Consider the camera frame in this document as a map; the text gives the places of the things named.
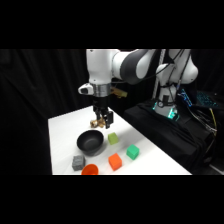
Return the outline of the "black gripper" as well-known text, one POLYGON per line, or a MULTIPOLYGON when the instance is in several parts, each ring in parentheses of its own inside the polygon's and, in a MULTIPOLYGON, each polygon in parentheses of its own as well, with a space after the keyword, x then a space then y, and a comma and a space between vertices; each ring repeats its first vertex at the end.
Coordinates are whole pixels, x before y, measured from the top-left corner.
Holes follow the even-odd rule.
POLYGON ((109 128, 110 125, 114 122, 113 112, 108 110, 108 105, 109 97, 93 97, 93 111, 99 120, 90 121, 91 128, 103 128, 103 118, 105 118, 106 128, 109 128))

